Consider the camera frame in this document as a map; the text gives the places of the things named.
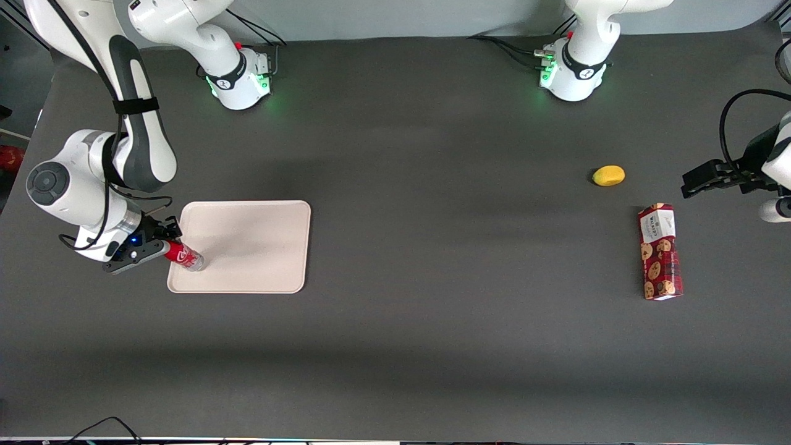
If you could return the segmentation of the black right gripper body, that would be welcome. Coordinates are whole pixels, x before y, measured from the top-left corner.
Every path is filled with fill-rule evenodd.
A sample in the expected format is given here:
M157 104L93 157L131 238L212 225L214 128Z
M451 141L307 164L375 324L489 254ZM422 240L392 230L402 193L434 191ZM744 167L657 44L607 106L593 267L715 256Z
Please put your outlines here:
M161 223L150 215L144 215L138 228L121 245L121 257L148 257L161 250L149 247L149 234L161 230Z

